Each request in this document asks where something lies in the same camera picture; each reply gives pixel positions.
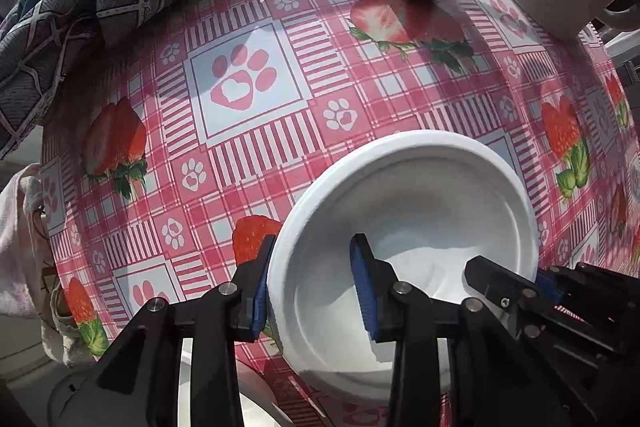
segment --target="cup handle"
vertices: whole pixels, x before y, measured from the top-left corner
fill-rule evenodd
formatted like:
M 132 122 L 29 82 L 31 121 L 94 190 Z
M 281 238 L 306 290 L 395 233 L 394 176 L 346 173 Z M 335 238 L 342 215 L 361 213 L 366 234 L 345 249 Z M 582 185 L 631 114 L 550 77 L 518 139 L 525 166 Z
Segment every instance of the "cup handle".
M 640 10 L 636 4 L 622 12 L 612 12 L 605 8 L 597 18 L 607 26 L 622 32 L 632 32 L 640 28 Z

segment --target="bowl rim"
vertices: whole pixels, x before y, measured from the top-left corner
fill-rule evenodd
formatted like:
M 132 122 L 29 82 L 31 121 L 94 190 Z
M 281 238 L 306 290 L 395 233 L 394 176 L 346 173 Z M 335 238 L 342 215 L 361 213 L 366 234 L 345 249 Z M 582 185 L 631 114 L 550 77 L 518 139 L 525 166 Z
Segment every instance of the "bowl rim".
M 306 189 L 291 209 L 289 216 L 287 216 L 278 234 L 270 260 L 267 286 L 271 306 L 270 315 L 274 319 L 274 324 L 270 324 L 271 329 L 276 334 L 278 346 L 282 350 L 286 362 L 289 363 L 296 374 L 304 374 L 304 380 L 313 387 L 317 387 L 322 391 L 331 389 L 333 392 L 329 394 L 339 396 L 342 399 L 361 403 L 381 403 L 374 396 L 375 393 L 366 393 L 367 388 L 373 389 L 373 386 L 367 386 L 347 378 L 331 378 L 331 381 L 328 381 L 326 378 L 320 377 L 315 370 L 306 371 L 308 365 L 305 365 L 305 360 L 316 360 L 318 357 L 313 354 L 310 348 L 307 347 L 305 349 L 292 341 L 290 331 L 296 328 L 302 334 L 302 328 L 300 328 L 295 316 L 287 317 L 284 313 L 284 309 L 288 305 L 285 293 L 290 284 L 287 280 L 289 264 L 296 245 L 324 200 L 329 198 L 336 188 L 340 187 L 354 174 L 357 174 L 358 171 L 385 156 L 394 155 L 412 148 L 432 146 L 455 148 L 478 156 L 497 169 L 514 188 L 519 203 L 529 217 L 530 227 L 530 245 L 527 249 L 527 245 L 521 243 L 517 274 L 530 281 L 535 279 L 536 270 L 538 269 L 538 245 L 536 243 L 537 225 L 533 207 L 522 181 L 513 168 L 498 153 L 478 140 L 441 130 L 404 131 L 369 142 L 329 166 Z M 519 232 L 518 235 L 522 238 L 522 232 Z M 523 255 L 527 250 L 531 254 L 528 258 Z M 337 385 L 337 382 L 342 380 L 348 380 L 350 389 Z

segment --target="table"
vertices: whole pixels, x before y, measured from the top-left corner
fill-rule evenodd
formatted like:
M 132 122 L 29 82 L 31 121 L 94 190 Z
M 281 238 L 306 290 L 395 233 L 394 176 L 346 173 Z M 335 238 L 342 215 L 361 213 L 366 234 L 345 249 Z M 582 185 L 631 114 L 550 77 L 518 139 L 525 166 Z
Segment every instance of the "table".
M 66 79 L 54 107 L 50 243 L 97 354 L 148 298 L 229 280 L 247 231 L 277 230 L 329 165 L 404 130 L 500 154 L 540 266 L 638 270 L 638 140 L 613 65 L 592 26 L 563 44 L 511 0 L 186 2 Z M 236 354 L 298 425 L 384 422 L 306 386 L 268 337 Z

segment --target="tablecloth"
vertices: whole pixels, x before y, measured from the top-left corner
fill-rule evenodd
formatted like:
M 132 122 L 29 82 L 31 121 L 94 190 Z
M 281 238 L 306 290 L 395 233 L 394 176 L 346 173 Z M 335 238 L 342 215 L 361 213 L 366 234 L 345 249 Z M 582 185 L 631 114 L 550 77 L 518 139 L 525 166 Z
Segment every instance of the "tablecloth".
M 152 296 L 229 280 L 240 219 L 282 222 L 329 165 L 411 129 L 513 167 L 540 266 L 638 270 L 638 140 L 613 65 L 592 26 L 558 42 L 512 0 L 192 0 L 76 71 L 55 109 L 50 243 L 90 342 Z M 297 425 L 383 425 L 305 385 L 268 337 L 236 353 Z

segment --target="metal pin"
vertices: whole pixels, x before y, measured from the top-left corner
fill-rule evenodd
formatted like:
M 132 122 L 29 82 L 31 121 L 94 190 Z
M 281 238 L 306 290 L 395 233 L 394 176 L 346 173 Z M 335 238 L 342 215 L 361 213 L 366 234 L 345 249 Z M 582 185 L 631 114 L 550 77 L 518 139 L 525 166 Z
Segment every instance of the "metal pin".
M 165 301 L 159 297 L 154 297 L 149 299 L 149 302 L 146 303 L 146 309 L 150 312 L 157 312 L 164 308 Z
M 238 290 L 238 285 L 234 282 L 223 282 L 218 286 L 218 291 L 222 295 L 233 295 Z
M 465 301 L 465 306 L 470 312 L 479 312 L 482 309 L 482 302 L 479 299 L 471 298 Z
M 535 339 L 540 335 L 540 328 L 533 324 L 529 324 L 527 326 L 524 326 L 524 334 L 527 335 L 530 339 Z
M 405 281 L 396 281 L 394 282 L 394 292 L 399 293 L 400 295 L 406 295 L 411 291 L 412 286 Z

